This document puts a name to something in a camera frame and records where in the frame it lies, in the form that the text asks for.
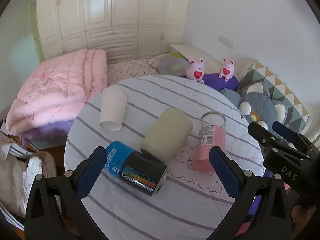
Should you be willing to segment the black blue cool towel can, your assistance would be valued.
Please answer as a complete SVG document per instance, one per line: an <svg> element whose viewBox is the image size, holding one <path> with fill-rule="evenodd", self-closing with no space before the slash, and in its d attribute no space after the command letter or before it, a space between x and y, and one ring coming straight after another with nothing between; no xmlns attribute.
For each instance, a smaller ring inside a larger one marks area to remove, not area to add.
<svg viewBox="0 0 320 240"><path fill-rule="evenodd" d="M138 191L152 196L162 187L167 165L151 155L140 153L119 141L106 148L105 169Z"/></svg>

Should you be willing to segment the white paper cup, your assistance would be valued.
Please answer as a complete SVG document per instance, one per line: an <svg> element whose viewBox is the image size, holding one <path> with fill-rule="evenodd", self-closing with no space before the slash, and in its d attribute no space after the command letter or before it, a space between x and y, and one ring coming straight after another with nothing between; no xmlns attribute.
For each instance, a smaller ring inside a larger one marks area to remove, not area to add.
<svg viewBox="0 0 320 240"><path fill-rule="evenodd" d="M105 89L101 97L100 126L112 132L121 130L126 105L126 94L112 88Z"/></svg>

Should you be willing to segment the right pink bunny plush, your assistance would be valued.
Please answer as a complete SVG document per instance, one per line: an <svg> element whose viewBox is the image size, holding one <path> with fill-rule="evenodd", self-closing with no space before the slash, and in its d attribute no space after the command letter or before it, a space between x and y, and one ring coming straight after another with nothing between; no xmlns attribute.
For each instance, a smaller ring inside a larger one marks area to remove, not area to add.
<svg viewBox="0 0 320 240"><path fill-rule="evenodd" d="M225 82L228 82L234 75L234 61L228 62L227 59L223 59L224 65L221 67L219 72L219 78L224 78Z"/></svg>

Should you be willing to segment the cream white wardrobe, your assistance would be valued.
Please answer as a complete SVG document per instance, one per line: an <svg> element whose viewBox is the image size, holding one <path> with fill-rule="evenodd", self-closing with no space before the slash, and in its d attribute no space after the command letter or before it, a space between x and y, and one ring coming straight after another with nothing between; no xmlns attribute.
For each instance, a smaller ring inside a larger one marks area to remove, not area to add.
<svg viewBox="0 0 320 240"><path fill-rule="evenodd" d="M110 64L149 59L180 44L188 0L36 0L43 57L106 51Z"/></svg>

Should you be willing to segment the grey green flower cushion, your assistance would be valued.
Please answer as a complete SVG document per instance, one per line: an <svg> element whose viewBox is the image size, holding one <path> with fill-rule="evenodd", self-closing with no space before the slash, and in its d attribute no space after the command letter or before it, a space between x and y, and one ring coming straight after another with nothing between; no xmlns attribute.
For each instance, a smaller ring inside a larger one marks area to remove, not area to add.
<svg viewBox="0 0 320 240"><path fill-rule="evenodd" d="M175 52L163 55L159 59L159 63L156 68L160 75L185 76L189 67L189 61L180 53Z"/></svg>

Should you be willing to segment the folded pink quilt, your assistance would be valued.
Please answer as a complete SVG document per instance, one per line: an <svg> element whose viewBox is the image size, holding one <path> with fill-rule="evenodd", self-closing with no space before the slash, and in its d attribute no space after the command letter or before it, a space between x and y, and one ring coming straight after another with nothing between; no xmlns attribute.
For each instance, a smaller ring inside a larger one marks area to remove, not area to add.
<svg viewBox="0 0 320 240"><path fill-rule="evenodd" d="M39 64L23 84L7 114L6 130L17 136L31 129L74 120L107 86L107 56L81 49Z"/></svg>

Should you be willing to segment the triangle pattern quilted cover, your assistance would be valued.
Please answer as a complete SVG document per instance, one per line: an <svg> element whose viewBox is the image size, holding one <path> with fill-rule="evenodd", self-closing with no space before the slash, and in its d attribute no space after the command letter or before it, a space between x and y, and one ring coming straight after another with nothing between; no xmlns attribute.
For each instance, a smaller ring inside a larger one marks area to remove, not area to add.
<svg viewBox="0 0 320 240"><path fill-rule="evenodd" d="M271 99L281 101L288 110L284 125L296 132L305 134L311 125L311 117L296 94L283 83L279 77L260 62L253 63L240 81L238 91L255 83L263 82L267 85Z"/></svg>

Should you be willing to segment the grey blue paw cushion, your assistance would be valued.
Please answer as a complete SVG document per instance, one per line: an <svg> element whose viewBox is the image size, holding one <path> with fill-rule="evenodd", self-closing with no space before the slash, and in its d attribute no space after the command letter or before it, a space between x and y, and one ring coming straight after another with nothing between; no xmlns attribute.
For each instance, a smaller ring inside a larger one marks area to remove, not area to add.
<svg viewBox="0 0 320 240"><path fill-rule="evenodd" d="M287 118L287 107L283 102L271 99L263 82L253 83L238 93L228 88L220 93L233 103L247 122L256 122L270 132L274 122L283 124Z"/></svg>

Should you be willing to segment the pink bunny plush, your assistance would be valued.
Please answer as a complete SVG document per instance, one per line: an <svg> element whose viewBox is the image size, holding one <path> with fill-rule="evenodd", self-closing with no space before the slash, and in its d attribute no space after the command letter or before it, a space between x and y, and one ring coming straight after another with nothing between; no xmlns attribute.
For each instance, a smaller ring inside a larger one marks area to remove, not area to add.
<svg viewBox="0 0 320 240"><path fill-rule="evenodd" d="M224 78L225 82L228 82L234 75L234 61L228 62L227 59L223 59L224 65L221 67L219 72L219 78Z"/></svg>
<svg viewBox="0 0 320 240"><path fill-rule="evenodd" d="M194 80L198 83L204 84L203 77L205 75L205 71L203 58L199 58L197 62L193 59L189 59L188 61L190 63L190 66L185 72L186 77L189 80Z"/></svg>

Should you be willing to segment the striped round table cloth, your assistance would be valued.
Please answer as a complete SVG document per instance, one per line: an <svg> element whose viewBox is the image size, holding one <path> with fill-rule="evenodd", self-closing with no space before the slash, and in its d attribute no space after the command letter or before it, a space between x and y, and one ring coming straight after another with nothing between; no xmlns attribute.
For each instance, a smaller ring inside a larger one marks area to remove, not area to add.
<svg viewBox="0 0 320 240"><path fill-rule="evenodd" d="M263 154L248 122L207 85L167 75L120 81L86 103L69 132L65 168L102 146L88 213L108 239L207 239L234 199L208 157L210 146L256 176Z"/></svg>

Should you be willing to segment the purple pillow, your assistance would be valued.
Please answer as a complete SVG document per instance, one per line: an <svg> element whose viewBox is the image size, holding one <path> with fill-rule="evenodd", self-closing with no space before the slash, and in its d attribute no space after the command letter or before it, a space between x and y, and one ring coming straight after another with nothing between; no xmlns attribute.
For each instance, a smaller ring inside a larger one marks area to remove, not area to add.
<svg viewBox="0 0 320 240"><path fill-rule="evenodd" d="M219 77L217 73L213 73L205 74L202 80L204 81L205 85L217 91L220 91L225 88L236 91L239 87L239 81L235 76L233 76L226 82L223 77Z"/></svg>

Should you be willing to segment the white headboard shelf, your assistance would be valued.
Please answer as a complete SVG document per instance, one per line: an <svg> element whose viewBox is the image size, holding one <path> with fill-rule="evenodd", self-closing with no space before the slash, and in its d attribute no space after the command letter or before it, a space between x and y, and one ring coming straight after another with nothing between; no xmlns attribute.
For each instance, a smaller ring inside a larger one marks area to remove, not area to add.
<svg viewBox="0 0 320 240"><path fill-rule="evenodd" d="M218 61L199 48L192 45L182 45L182 44L171 44L170 45L171 53L180 53L186 59L198 60L199 58L204 59L204 66L206 73L218 73L220 68L223 65L222 61ZM249 70L250 66L256 63L257 60L253 58L240 58L235 60L235 71L234 74L238 80L242 80L244 75Z"/></svg>

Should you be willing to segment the clear glass with pink label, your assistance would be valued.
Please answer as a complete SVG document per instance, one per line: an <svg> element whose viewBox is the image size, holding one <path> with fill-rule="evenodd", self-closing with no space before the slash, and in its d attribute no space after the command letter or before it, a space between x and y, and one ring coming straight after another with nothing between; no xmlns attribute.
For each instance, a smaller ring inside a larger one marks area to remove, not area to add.
<svg viewBox="0 0 320 240"><path fill-rule="evenodd" d="M209 152L214 146L219 146L221 150L225 150L226 119L222 113L211 111L201 117L201 125L193 157L193 167L201 173L212 174L214 169L209 160Z"/></svg>

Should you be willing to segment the pale green cup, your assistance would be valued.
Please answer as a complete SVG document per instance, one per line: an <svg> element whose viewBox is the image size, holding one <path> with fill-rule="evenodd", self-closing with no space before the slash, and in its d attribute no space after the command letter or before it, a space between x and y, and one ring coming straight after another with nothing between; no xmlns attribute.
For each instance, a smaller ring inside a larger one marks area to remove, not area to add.
<svg viewBox="0 0 320 240"><path fill-rule="evenodd" d="M185 113L168 108L147 131L140 150L167 163L182 147L192 130L193 123Z"/></svg>

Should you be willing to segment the clothes pile on chair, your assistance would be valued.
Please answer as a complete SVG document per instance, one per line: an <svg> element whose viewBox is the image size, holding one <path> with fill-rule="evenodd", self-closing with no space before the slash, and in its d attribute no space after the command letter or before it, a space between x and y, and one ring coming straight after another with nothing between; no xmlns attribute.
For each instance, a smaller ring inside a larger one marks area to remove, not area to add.
<svg viewBox="0 0 320 240"><path fill-rule="evenodd" d="M1 204L21 218L25 217L29 194L36 175L55 177L56 164L46 152L30 152L1 133Z"/></svg>

